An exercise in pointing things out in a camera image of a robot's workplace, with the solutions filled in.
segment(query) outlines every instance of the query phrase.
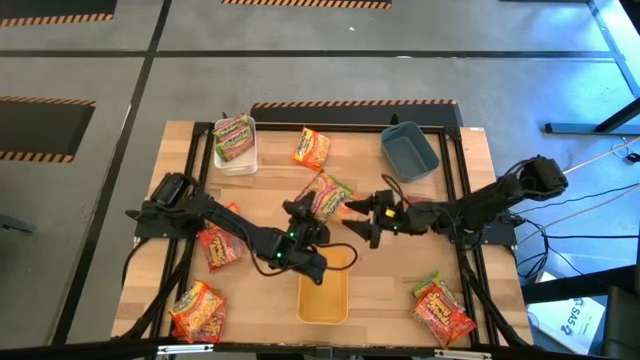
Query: blue container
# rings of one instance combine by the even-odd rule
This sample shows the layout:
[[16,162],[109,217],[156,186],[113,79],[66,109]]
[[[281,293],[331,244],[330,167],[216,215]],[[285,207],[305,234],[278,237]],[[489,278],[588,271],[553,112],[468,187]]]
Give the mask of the blue container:
[[440,165],[422,130],[410,121],[382,132],[382,152],[401,182],[421,179]]

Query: white container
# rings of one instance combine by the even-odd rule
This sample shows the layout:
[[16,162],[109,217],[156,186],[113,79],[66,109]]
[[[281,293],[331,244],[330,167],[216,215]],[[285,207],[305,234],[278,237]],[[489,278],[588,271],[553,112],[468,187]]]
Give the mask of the white container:
[[[256,133],[256,122],[253,120],[251,116],[247,116],[249,120],[249,126],[251,126],[251,131],[253,131],[253,136],[255,138],[255,145],[235,159],[231,161],[224,162],[218,155],[217,151],[214,151],[213,163],[215,166],[220,169],[223,175],[226,176],[237,176],[237,175],[248,175],[253,174],[258,171],[258,134]],[[225,123],[228,123],[233,119],[220,119],[216,121],[214,125],[214,129],[222,126]],[[214,137],[213,146],[215,149],[216,139]]]

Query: concrete floor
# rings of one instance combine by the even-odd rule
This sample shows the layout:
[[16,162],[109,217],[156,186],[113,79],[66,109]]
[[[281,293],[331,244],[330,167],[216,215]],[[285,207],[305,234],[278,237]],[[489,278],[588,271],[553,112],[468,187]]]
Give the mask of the concrete floor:
[[[3,28],[0,50],[146,49],[161,5],[161,0],[121,0],[110,23]],[[605,19],[621,24],[617,2],[603,0],[600,5]],[[633,48],[638,35],[622,24],[615,35],[623,38],[624,52]],[[183,0],[173,2],[160,49],[607,51],[607,45],[584,4],[398,0],[385,11]],[[0,58],[2,94],[98,101],[73,163],[0,162],[0,213],[38,227],[34,236],[0,233],[0,286],[5,289],[0,292],[0,322],[12,329],[0,337],[0,348],[42,345],[51,336],[141,64],[138,58]],[[259,101],[345,98],[457,99],[465,126],[486,128],[494,166],[501,173],[536,154],[569,168],[619,144],[617,137],[545,135],[540,129],[553,121],[597,123],[633,96],[612,60],[156,59],[69,341],[109,337],[134,229],[124,211],[137,208],[146,194],[165,121],[215,120],[222,111],[247,111]],[[573,172],[569,190],[555,200],[628,185],[639,175],[638,165],[609,156]],[[528,215],[546,224],[602,200]],[[549,233],[637,234],[638,201],[640,193],[631,193]],[[535,205],[523,203],[516,210]],[[527,226],[517,229],[520,239],[531,231]],[[583,272],[635,261],[632,240],[555,240],[552,246]],[[539,238],[531,239],[517,258],[541,247]],[[554,255],[547,269],[574,275]]]

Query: yellow tray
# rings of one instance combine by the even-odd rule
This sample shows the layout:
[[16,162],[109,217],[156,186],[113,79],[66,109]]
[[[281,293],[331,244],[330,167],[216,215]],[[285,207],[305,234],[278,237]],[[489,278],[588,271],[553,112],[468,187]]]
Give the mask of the yellow tray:
[[[318,248],[331,267],[348,264],[348,256],[340,247]],[[349,270],[324,273],[318,286],[306,276],[300,276],[298,287],[298,319],[309,324],[339,325],[349,315]]]

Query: wooden table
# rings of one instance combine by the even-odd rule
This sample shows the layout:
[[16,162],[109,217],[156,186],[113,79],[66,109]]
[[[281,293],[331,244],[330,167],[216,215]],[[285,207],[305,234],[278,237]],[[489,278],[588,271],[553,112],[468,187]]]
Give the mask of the wooden table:
[[[182,172],[193,122],[168,122],[156,160],[149,192],[166,172]],[[495,180],[483,129],[461,128],[472,190]],[[332,139],[327,173],[366,197],[385,189],[381,173],[392,174],[380,150],[375,133],[330,133]],[[211,161],[206,191],[222,204],[232,201],[240,213],[260,226],[286,228],[285,199],[293,199],[316,175],[293,164],[291,155],[299,139],[295,131],[258,131],[260,168],[249,176],[225,177]],[[436,135],[425,135],[440,156]],[[200,152],[204,148],[201,139]],[[453,144],[449,144],[452,168],[457,169]],[[201,154],[196,159],[199,168]],[[459,175],[456,193],[462,194]],[[442,166],[426,178],[403,184],[405,193],[446,201]],[[331,346],[437,347],[430,331],[412,318],[414,300],[410,289],[434,270],[439,270],[454,295],[462,300],[459,270],[453,246],[444,236],[382,235],[380,248],[371,250],[357,235],[338,223],[329,223],[333,242],[348,242],[360,254],[350,269],[349,317],[337,326],[309,325],[296,318],[298,274],[288,272],[266,278],[258,274],[248,257],[209,273],[199,244],[193,255],[190,280],[199,279],[228,297],[223,342],[264,344],[311,344]],[[156,295],[168,241],[153,239],[131,260],[112,334],[128,330]],[[491,296],[518,334],[531,343],[531,333],[520,292],[513,256],[503,247],[483,246]],[[173,304],[174,296],[168,306]],[[475,299],[481,342],[487,342],[482,306]],[[161,334],[166,335],[169,316],[163,317]],[[454,344],[469,346],[465,337]]]

